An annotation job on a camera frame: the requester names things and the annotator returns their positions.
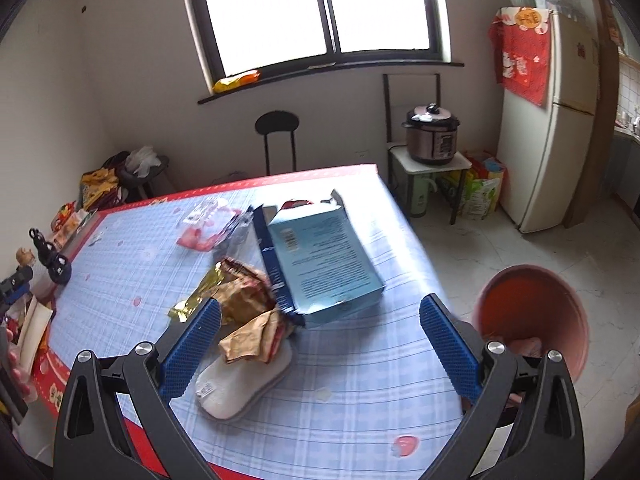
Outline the white foam sponge pad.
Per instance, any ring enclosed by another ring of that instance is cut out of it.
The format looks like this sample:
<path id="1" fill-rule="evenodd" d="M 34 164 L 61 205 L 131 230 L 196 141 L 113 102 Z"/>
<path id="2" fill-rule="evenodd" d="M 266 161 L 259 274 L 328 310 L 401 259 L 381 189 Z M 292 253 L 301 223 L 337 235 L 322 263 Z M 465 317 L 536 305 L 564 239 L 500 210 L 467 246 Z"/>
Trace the white foam sponge pad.
<path id="1" fill-rule="evenodd" d="M 293 356 L 288 339 L 268 364 L 252 360 L 227 363 L 220 356 L 196 378 L 196 400 L 210 417 L 228 422 L 240 416 L 285 375 Z"/>

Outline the gold brown snack wrapper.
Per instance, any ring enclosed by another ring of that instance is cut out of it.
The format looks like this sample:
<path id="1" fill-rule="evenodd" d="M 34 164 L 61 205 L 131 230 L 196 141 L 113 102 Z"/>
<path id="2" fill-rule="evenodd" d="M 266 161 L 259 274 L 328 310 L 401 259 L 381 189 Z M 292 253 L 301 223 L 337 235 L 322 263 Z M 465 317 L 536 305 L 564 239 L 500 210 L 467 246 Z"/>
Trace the gold brown snack wrapper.
<path id="1" fill-rule="evenodd" d="M 205 299 L 218 302 L 221 324 L 232 328 L 218 344 L 228 364 L 239 360 L 269 364 L 292 333 L 293 325 L 278 307 L 267 275 L 239 260 L 222 258 L 188 299 L 169 309 L 168 316 L 184 322 Z"/>

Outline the red clear plastic food tray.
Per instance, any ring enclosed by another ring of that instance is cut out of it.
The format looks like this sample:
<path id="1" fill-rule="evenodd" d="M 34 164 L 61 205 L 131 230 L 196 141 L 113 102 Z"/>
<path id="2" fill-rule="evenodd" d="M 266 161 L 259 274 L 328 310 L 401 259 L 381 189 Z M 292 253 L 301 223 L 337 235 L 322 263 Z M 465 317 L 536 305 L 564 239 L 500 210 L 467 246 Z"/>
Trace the red clear plastic food tray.
<path id="1" fill-rule="evenodd" d="M 197 252 L 210 252 L 228 236 L 240 213 L 225 200 L 201 200 L 179 222 L 181 232 L 176 244 Z"/>

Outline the blue silver snack wrapper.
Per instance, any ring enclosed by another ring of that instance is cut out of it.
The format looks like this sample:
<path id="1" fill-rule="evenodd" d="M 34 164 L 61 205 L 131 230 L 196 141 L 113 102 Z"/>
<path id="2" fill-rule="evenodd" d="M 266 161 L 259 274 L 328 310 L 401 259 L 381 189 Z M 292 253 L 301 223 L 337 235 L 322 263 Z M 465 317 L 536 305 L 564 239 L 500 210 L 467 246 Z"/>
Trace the blue silver snack wrapper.
<path id="1" fill-rule="evenodd" d="M 245 264 L 259 264 L 259 246 L 255 234 L 254 208 L 248 207 L 226 229 L 226 236 L 214 248 L 213 262 L 221 262 L 223 258 L 231 258 Z"/>

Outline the light blue cardboard box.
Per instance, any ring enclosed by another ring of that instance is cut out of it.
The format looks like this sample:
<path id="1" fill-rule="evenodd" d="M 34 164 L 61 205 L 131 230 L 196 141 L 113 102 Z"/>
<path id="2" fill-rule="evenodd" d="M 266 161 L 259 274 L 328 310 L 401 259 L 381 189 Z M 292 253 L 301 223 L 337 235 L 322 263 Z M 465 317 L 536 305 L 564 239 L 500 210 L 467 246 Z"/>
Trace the light blue cardboard box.
<path id="1" fill-rule="evenodd" d="M 385 284 L 336 191 L 253 211 L 253 228 L 278 307 L 294 325 L 315 328 L 376 306 Z"/>

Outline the brown plastic bucket bin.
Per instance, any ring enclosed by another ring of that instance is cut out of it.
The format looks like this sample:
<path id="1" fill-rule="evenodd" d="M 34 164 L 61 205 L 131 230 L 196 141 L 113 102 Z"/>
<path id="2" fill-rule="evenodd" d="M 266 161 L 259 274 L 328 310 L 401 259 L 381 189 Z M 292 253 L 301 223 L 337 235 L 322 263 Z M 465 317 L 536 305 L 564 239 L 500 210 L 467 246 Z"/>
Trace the brown plastic bucket bin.
<path id="1" fill-rule="evenodd" d="M 525 350 L 539 341 L 542 351 L 558 350 L 578 379 L 585 368 L 589 326 L 582 302 L 558 274 L 533 264 L 508 266 L 484 286 L 472 324 L 486 339 Z"/>

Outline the blue plaid tablecloth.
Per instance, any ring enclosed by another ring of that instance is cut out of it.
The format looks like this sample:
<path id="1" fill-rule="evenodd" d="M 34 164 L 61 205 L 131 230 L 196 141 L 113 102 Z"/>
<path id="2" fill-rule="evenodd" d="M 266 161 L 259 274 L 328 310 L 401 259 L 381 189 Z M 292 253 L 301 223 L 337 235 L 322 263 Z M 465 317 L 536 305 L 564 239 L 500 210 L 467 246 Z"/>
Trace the blue plaid tablecloth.
<path id="1" fill-rule="evenodd" d="M 212 264 L 177 243 L 181 220 L 207 194 L 245 209 L 332 192 L 384 281 L 381 301 L 297 332 L 284 378 L 233 422 L 213 420 L 193 390 L 171 408 L 226 479 L 420 477 L 458 426 L 461 406 L 419 322 L 421 299 L 442 286 L 371 165 L 213 186 L 100 214 L 56 295 L 48 348 L 32 370 L 47 408 L 60 408 L 78 352 L 119 356 L 163 333 L 169 309 Z"/>

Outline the black gourd shaped bottle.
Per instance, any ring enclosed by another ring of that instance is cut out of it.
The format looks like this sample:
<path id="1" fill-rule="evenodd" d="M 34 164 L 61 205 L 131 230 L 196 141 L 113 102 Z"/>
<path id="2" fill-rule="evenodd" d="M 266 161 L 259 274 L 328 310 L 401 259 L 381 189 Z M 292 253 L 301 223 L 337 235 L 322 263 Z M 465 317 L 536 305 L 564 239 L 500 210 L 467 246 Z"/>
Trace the black gourd shaped bottle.
<path id="1" fill-rule="evenodd" d="M 55 285 L 66 285 L 72 277 L 70 260 L 66 255 L 61 254 L 51 242 L 46 240 L 38 229 L 31 228 L 29 237 L 34 243 L 38 259 L 46 268 L 50 280 Z"/>

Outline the green kettle under table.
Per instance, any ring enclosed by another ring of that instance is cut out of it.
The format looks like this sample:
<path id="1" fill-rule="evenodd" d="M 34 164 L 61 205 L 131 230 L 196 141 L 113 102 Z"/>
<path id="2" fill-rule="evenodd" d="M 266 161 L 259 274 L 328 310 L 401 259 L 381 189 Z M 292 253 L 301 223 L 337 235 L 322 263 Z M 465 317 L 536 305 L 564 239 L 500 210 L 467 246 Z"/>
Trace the green kettle under table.
<path id="1" fill-rule="evenodd" d="M 408 205 L 412 218 L 426 214 L 428 199 L 437 192 L 437 183 L 429 174 L 414 174 L 408 177 Z"/>

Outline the white bag on stool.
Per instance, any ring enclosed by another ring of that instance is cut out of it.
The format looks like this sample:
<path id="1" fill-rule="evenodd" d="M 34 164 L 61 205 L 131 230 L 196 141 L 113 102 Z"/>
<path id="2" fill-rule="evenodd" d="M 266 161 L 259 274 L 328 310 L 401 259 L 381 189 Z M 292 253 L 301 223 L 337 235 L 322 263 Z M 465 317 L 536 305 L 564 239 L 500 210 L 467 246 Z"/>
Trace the white bag on stool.
<path id="1" fill-rule="evenodd" d="M 125 169 L 137 178 L 146 178 L 153 168 L 159 167 L 161 164 L 160 156 L 157 155 L 154 148 L 145 145 L 127 156 Z"/>

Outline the white refrigerator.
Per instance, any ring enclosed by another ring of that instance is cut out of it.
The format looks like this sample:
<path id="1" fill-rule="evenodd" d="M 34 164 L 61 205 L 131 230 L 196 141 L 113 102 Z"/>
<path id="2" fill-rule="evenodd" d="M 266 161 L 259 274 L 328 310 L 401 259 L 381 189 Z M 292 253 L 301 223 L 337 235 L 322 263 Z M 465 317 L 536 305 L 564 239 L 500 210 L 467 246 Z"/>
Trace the white refrigerator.
<path id="1" fill-rule="evenodd" d="M 583 24 L 549 11 L 546 102 L 534 105 L 502 87 L 500 204 L 524 234 L 562 223 L 585 165 L 598 98 L 597 41 Z"/>

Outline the small white side table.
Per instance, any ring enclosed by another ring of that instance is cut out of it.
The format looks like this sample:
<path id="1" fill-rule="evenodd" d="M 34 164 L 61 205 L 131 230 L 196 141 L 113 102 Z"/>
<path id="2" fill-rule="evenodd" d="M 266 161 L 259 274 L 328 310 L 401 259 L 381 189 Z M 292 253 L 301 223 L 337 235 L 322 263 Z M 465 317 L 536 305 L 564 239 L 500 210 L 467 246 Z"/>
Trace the small white side table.
<path id="1" fill-rule="evenodd" d="M 450 190 L 452 195 L 447 198 L 451 206 L 449 224 L 453 226 L 461 207 L 465 179 L 471 168 L 472 162 L 460 152 L 454 154 L 454 158 L 445 165 L 430 166 L 414 160 L 405 145 L 387 145 L 387 182 L 407 219 L 421 218 L 426 214 L 428 198 L 438 191 L 437 178 L 457 174 L 458 180 Z"/>

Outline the electric pressure cooker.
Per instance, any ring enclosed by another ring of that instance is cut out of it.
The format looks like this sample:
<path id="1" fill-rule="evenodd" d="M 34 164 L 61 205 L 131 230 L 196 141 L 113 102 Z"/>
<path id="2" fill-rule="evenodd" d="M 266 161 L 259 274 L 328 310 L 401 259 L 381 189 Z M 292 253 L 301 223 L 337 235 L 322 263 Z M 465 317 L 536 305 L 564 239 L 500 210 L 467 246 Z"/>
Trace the electric pressure cooker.
<path id="1" fill-rule="evenodd" d="M 460 120 L 437 103 L 413 107 L 402 123 L 409 156 L 424 165 L 449 164 L 457 153 Z"/>

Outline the red cloth on refrigerator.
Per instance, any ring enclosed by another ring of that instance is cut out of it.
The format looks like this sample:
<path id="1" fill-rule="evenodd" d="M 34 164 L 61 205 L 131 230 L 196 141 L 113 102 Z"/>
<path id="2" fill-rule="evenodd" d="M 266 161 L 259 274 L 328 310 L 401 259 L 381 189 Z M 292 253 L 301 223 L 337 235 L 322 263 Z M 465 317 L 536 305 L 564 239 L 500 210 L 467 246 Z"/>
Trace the red cloth on refrigerator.
<path id="1" fill-rule="evenodd" d="M 505 6 L 488 30 L 496 81 L 537 106 L 544 105 L 548 91 L 551 25 L 549 10 Z"/>

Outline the black framed window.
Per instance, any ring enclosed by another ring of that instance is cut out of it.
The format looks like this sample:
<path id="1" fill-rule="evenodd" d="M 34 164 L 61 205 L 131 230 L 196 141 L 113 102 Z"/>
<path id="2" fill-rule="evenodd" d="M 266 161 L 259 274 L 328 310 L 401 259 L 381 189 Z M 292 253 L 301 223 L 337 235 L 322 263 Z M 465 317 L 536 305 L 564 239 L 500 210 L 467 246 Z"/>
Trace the black framed window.
<path id="1" fill-rule="evenodd" d="M 446 0 L 186 0 L 198 60 L 214 83 L 452 61 Z"/>

